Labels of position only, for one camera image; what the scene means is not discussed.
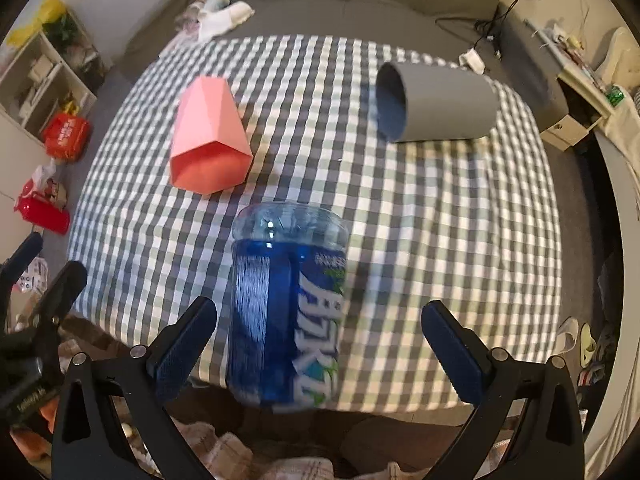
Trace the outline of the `white shelf unit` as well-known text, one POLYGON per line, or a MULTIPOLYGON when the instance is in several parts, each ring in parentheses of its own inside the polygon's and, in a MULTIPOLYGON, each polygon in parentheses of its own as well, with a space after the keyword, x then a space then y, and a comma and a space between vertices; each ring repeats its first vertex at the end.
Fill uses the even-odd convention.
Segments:
POLYGON ((86 117, 94 104, 96 95, 42 32, 24 44, 1 76, 1 109, 39 142, 56 113, 86 117))

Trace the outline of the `yellow plastic bag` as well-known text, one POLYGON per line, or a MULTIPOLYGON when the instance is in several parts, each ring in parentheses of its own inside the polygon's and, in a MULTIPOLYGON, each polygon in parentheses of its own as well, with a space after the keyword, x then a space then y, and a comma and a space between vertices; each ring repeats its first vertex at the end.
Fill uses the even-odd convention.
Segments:
POLYGON ((21 49, 25 42, 40 32, 44 24, 55 22, 66 11, 66 4, 62 0, 42 0, 32 20, 22 27, 12 29, 6 37, 6 43, 10 47, 21 49))

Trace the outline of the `white charger adapter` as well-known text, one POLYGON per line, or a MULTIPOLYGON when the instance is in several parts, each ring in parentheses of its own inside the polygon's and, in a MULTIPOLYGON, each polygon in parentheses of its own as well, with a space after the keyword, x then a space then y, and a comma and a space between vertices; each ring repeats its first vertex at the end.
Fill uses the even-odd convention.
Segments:
POLYGON ((477 75, 483 75, 485 73, 486 65, 474 48, 469 48, 469 50, 459 55, 459 64, 472 70, 472 72, 477 75))

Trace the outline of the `green can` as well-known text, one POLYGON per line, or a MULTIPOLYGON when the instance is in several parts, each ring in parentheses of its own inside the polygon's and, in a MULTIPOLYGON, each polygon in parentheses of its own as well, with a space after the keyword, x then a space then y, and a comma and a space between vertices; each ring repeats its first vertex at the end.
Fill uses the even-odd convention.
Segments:
POLYGON ((606 89, 605 96, 612 107, 619 106, 626 99, 625 90, 617 84, 610 84, 606 89))

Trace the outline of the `blue transparent plastic cup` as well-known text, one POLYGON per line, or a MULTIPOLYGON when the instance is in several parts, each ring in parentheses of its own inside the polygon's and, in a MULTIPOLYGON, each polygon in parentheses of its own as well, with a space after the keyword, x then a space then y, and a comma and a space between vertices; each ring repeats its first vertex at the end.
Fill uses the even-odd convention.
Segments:
POLYGON ((349 232, 331 211, 260 203, 232 224, 226 383, 276 412, 321 408, 338 379, 349 232))

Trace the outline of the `checkered tablecloth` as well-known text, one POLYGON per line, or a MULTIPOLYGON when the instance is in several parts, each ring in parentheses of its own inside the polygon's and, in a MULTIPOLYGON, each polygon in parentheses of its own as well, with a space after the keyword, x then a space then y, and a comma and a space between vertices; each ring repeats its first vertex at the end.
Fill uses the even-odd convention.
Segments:
POLYGON ((76 309, 131 346, 209 297, 219 322, 195 374, 222 385, 232 221, 252 203, 299 202, 333 211, 350 232, 332 410, 457 403, 420 327, 433 299, 488 346, 548 359, 561 231, 532 111, 494 82, 496 123, 483 139, 390 144, 374 105, 387 61, 433 58, 362 40, 271 36, 221 39, 152 63, 108 128, 73 214, 67 255, 88 271, 76 309), (254 155, 242 185, 209 197, 174 188, 168 169, 180 96, 201 76, 228 81, 254 155))

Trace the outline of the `red shopping bag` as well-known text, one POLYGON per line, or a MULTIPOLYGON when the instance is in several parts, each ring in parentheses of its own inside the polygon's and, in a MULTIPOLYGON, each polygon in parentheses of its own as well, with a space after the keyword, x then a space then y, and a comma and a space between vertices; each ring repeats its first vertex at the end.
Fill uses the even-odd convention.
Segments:
POLYGON ((62 162, 76 162, 84 152, 91 129, 85 118, 56 113, 43 130, 46 153, 62 162))

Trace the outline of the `white bedside table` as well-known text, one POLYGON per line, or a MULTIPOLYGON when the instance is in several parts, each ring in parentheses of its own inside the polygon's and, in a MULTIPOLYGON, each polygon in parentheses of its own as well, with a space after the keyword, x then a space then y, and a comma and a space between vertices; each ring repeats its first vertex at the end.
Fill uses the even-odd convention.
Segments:
POLYGON ((575 55, 552 39, 551 32, 538 28, 529 20, 525 24, 556 65, 554 80, 559 84, 567 111, 541 133, 542 140, 565 152, 574 148, 597 126, 603 126, 614 114, 614 106, 602 90, 590 67, 577 62, 575 55))

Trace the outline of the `white cloth on sofa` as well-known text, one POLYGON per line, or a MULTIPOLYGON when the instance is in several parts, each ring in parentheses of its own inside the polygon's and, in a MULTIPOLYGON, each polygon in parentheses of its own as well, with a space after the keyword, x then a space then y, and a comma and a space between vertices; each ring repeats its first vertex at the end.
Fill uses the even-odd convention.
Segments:
POLYGON ((230 6, 215 12, 201 10, 198 14, 198 42, 205 44, 216 37, 224 36, 249 20, 254 13, 254 9, 244 1, 231 3, 230 6))

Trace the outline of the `red bottle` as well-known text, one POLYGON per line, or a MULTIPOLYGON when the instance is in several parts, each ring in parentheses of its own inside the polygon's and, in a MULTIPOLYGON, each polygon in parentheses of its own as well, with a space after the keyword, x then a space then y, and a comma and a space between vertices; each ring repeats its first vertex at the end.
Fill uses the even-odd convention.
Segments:
POLYGON ((17 197, 14 210, 38 228, 65 235, 70 228, 66 203, 66 189, 62 184, 48 179, 43 188, 36 188, 34 180, 29 180, 17 197))

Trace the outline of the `grey cylindrical cup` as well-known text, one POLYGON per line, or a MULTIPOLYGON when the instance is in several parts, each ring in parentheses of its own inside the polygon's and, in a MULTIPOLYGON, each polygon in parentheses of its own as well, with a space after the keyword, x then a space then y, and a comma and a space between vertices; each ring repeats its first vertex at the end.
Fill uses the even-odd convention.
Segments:
POLYGON ((393 143, 488 136, 499 101, 483 76, 461 68, 384 63, 375 79, 378 130, 393 143))

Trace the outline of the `pink faceted cup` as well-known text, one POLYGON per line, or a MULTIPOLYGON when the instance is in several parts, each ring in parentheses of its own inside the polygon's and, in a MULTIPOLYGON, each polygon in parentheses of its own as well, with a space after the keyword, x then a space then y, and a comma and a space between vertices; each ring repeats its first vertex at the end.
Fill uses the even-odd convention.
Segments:
POLYGON ((169 156, 170 183, 201 195, 242 184, 253 162, 240 113, 224 78, 201 76, 183 92, 169 156))

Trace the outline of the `plaid fabric below table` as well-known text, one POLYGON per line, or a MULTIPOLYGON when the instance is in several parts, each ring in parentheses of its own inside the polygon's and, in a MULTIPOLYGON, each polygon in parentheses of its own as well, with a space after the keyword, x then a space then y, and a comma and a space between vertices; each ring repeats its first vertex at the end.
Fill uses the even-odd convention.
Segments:
POLYGON ((160 403, 150 345, 106 360, 76 353, 37 414, 1 421, 6 475, 50 460, 57 479, 423 479, 461 434, 373 414, 274 414, 185 385, 160 403))

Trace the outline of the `grey sofa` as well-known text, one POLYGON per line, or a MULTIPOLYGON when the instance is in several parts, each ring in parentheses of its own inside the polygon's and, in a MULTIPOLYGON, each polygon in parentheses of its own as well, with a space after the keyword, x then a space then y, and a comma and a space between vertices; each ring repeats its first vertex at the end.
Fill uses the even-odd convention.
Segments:
MULTIPOLYGON (((175 37, 194 0, 160 0, 134 25, 118 67, 136 81, 175 37)), ((553 58, 500 0, 244 0, 255 11, 231 37, 318 35, 375 41, 456 62, 477 50, 486 74, 510 84, 545 129, 567 111, 553 58)))

